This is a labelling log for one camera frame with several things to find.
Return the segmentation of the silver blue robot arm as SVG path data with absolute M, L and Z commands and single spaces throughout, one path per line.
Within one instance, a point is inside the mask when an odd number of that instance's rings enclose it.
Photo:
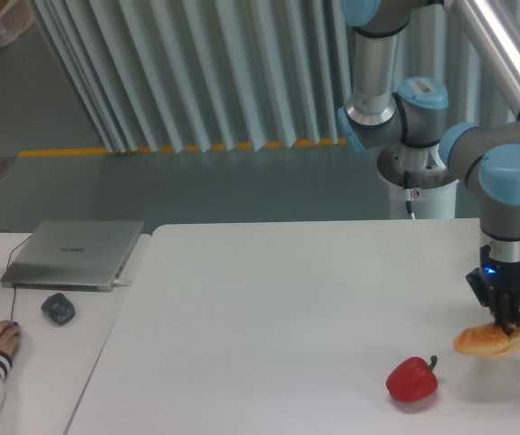
M 520 327 L 520 26 L 497 1 L 446 1 L 493 75 L 514 120 L 488 130 L 446 124 L 448 93 L 438 80 L 410 77 L 393 88 L 400 33 L 423 1 L 344 1 L 356 33 L 352 91 L 338 111 L 350 146 L 381 145 L 379 174 L 413 191 L 461 182 L 480 205 L 479 266 L 467 275 L 478 302 L 507 335 Z

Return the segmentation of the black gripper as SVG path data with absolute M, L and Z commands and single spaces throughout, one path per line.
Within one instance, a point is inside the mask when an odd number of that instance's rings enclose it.
M 520 261 L 494 259 L 492 247 L 479 248 L 479 267 L 466 275 L 478 302 L 495 317 L 495 325 L 510 336 L 520 326 Z

